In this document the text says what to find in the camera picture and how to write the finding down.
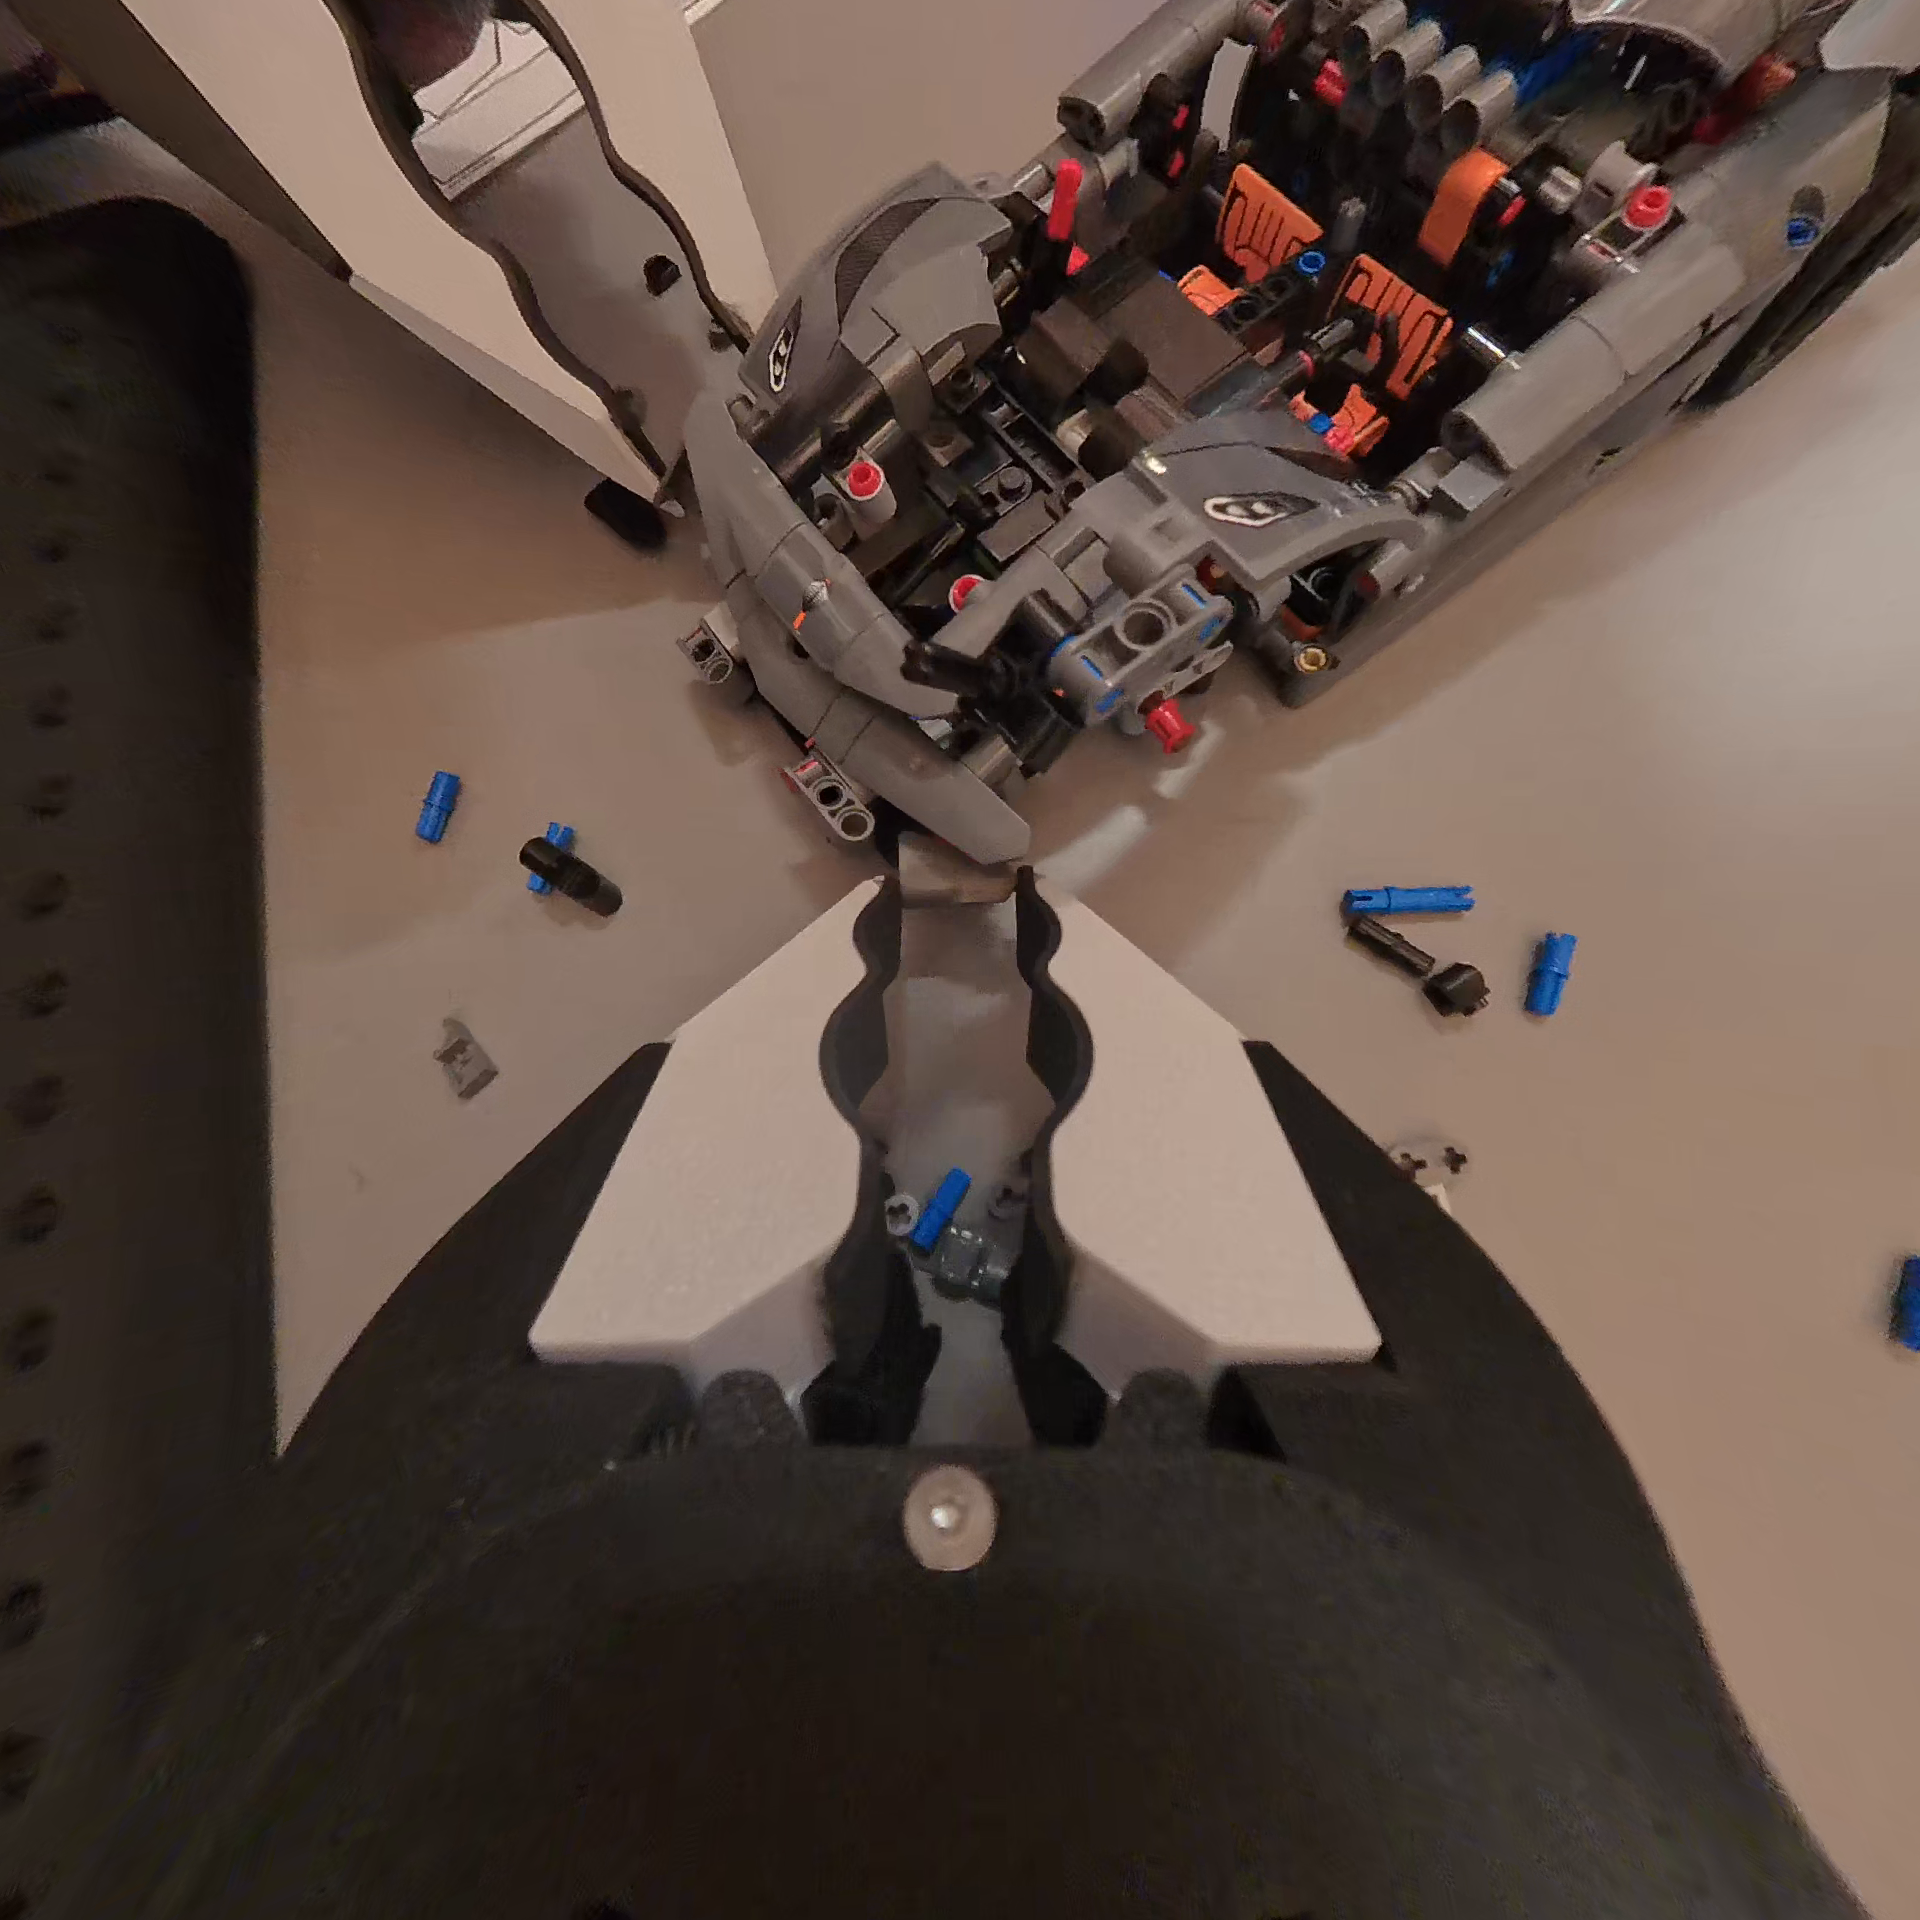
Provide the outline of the black angled lego connector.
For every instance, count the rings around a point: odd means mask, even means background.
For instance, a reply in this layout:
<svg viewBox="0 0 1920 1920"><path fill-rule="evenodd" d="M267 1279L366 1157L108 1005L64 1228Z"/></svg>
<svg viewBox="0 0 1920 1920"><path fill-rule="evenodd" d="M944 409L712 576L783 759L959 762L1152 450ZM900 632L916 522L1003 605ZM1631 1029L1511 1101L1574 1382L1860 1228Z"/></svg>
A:
<svg viewBox="0 0 1920 1920"><path fill-rule="evenodd" d="M553 880L551 896L572 900L598 918L610 918L622 909L622 888L577 849L558 853L540 834L521 842L519 863L523 857L528 865L538 871L547 869L547 876Z"/></svg>

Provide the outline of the grey curved slope piece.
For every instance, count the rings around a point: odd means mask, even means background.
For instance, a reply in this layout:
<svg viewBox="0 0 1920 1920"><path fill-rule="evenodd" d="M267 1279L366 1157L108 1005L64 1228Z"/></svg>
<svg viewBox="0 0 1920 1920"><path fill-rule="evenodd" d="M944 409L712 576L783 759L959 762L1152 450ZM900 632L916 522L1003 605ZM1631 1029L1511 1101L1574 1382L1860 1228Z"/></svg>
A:
<svg viewBox="0 0 1920 1920"><path fill-rule="evenodd" d="M904 909L1000 904L1017 890L1017 863L974 861L938 834L900 831L896 880Z"/></svg>

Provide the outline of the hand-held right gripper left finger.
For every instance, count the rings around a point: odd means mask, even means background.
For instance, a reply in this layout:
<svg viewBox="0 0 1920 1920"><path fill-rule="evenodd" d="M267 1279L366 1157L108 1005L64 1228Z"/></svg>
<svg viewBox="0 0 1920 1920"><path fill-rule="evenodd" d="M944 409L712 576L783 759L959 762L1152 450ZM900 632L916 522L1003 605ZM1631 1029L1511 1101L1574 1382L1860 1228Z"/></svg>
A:
<svg viewBox="0 0 1920 1920"><path fill-rule="evenodd" d="M684 1021L532 1327L548 1361L771 1378L827 1445L904 1445L942 1334L862 1110L890 1064L898 880L864 880Z"/></svg>

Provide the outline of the grey lego car model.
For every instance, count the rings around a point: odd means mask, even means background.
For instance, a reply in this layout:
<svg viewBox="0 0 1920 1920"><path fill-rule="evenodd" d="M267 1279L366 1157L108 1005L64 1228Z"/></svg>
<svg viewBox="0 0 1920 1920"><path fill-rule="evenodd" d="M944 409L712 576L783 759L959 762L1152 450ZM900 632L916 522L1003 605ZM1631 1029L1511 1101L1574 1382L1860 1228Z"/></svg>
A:
<svg viewBox="0 0 1920 1920"><path fill-rule="evenodd" d="M696 401L684 639L844 845L1318 697L1915 240L1915 5L1161 5L860 209Z"/></svg>

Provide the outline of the pile of small lego pieces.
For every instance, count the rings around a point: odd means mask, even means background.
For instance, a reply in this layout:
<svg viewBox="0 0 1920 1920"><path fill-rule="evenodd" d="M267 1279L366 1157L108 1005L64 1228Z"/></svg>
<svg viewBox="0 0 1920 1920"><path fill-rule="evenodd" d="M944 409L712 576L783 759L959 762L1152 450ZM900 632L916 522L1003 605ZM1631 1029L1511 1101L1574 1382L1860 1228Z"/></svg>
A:
<svg viewBox="0 0 1920 1920"><path fill-rule="evenodd" d="M964 1205L929 1252L915 1247L908 1234L940 1181L923 1190L894 1184L882 1200L884 1229L900 1245L916 1277L938 1296L951 1303L1000 1306L1003 1285L1012 1277L1025 1245L1031 1173L1033 1152L1026 1149L998 1180L971 1180Z"/></svg>

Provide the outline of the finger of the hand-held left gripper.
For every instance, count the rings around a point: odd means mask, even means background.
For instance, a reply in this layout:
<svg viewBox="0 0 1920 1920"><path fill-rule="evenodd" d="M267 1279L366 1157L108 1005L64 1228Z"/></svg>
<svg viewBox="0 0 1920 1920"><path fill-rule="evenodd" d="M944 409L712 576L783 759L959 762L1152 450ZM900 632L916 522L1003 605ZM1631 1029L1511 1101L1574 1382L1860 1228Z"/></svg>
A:
<svg viewBox="0 0 1920 1920"><path fill-rule="evenodd" d="M684 5L528 1L527 14L583 93L610 168L656 207L702 300L745 345L778 278Z"/></svg>
<svg viewBox="0 0 1920 1920"><path fill-rule="evenodd" d="M335 5L134 1L131 18L383 313L612 484L656 502L636 401L548 326L513 250L472 237Z"/></svg>

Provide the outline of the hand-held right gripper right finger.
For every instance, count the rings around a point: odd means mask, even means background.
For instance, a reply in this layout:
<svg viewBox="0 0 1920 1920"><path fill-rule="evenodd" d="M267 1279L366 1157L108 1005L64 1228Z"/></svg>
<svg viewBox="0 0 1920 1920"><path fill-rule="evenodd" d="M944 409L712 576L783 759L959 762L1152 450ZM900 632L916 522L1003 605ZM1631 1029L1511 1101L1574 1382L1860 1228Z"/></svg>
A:
<svg viewBox="0 0 1920 1920"><path fill-rule="evenodd" d="M1002 1346L1043 1445L1092 1445L1142 1376L1371 1361L1383 1336L1240 1029L1033 869L1016 880L1026 1149Z"/></svg>

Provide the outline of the black lego pin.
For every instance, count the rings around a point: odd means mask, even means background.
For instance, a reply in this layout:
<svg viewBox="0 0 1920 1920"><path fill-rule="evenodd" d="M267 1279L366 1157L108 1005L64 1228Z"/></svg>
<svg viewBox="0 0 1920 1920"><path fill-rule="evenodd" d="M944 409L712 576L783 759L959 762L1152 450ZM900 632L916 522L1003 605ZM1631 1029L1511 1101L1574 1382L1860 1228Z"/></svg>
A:
<svg viewBox="0 0 1920 1920"><path fill-rule="evenodd" d="M1350 916L1346 937L1364 952L1371 952L1376 959L1416 980L1430 998L1430 1005L1446 1016L1475 1016L1490 998L1489 983L1478 966L1464 962L1446 965L1382 918L1364 913Z"/></svg>

